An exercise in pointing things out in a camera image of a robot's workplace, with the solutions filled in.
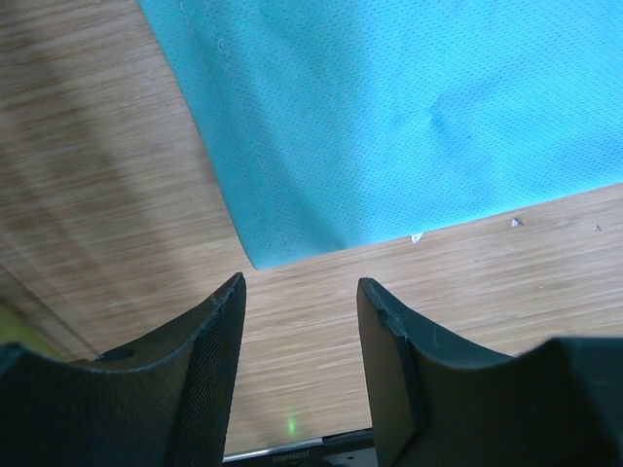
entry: blue mesh cloth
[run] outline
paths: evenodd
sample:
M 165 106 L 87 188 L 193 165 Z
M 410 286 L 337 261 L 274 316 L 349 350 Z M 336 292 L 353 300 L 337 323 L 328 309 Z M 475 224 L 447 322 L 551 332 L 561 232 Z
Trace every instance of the blue mesh cloth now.
M 268 268 L 623 180 L 623 3 L 139 0 Z

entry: textured black surface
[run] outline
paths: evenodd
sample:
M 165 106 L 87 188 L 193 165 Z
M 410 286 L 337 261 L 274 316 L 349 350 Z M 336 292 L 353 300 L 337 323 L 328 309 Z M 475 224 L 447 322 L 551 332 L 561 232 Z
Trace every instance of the textured black surface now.
M 0 465 L 220 465 L 244 305 L 237 274 L 95 362 L 1 346 Z
M 511 358 L 357 295 L 379 465 L 620 465 L 623 339 L 557 338 Z

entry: wood grain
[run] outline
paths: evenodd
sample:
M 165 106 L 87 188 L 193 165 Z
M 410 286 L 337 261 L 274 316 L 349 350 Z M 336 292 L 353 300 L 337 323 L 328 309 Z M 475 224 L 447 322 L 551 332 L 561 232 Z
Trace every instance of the wood grain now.
M 134 339 L 245 273 L 229 452 L 370 425 L 361 276 L 505 352 L 553 334 L 623 333 L 622 185 L 417 244 L 253 270 L 184 100 L 129 1 L 2 2 L 0 184 L 0 297 L 68 356 Z M 524 226 L 511 227 L 514 217 Z

